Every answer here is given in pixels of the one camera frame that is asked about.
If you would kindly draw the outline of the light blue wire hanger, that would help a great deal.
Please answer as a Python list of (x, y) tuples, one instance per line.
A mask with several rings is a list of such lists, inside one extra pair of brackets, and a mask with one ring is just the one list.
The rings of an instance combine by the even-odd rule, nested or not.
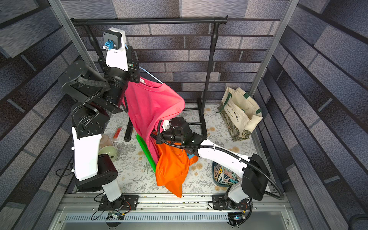
[(157, 77), (155, 77), (153, 74), (151, 74), (149, 71), (145, 70), (143, 67), (140, 67), (141, 70), (143, 70), (144, 72), (146, 72), (148, 75), (150, 75), (152, 78), (154, 78), (157, 82), (159, 82), (160, 84), (164, 84), (164, 82), (162, 82), (161, 80), (159, 80)]

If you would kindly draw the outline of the pink t-shirt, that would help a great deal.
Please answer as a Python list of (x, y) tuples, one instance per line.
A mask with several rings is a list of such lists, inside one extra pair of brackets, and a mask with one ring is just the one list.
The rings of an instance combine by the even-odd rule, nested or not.
[(160, 120), (170, 120), (179, 115), (185, 108), (184, 99), (167, 84), (150, 80), (144, 83), (130, 82), (125, 91), (128, 116), (136, 132), (144, 139), (155, 163), (160, 154), (156, 140), (150, 134), (157, 130)]

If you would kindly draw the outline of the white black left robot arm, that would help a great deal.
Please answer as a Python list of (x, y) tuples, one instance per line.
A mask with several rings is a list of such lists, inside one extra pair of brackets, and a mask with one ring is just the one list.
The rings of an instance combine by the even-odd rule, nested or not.
[(121, 101), (129, 82), (140, 81), (139, 65), (132, 61), (132, 47), (110, 49), (106, 54), (109, 71), (105, 76), (83, 60), (67, 67), (58, 83), (75, 100), (71, 108), (74, 143), (73, 170), (77, 188), (103, 190), (110, 204), (122, 198), (117, 183), (118, 172), (107, 154), (99, 154), (100, 141), (110, 114), (121, 113)]

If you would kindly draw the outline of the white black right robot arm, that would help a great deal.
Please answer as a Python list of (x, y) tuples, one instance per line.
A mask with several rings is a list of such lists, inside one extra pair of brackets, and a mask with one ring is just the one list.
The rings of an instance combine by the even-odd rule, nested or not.
[(233, 153), (216, 145), (203, 136), (192, 132), (189, 124), (182, 118), (176, 117), (164, 125), (160, 120), (157, 125), (157, 140), (170, 147), (185, 150), (191, 155), (211, 160), (222, 165), (240, 177), (241, 181), (231, 186), (227, 197), (235, 203), (245, 198), (261, 201), (267, 184), (274, 183), (262, 158), (253, 154), (250, 157)]

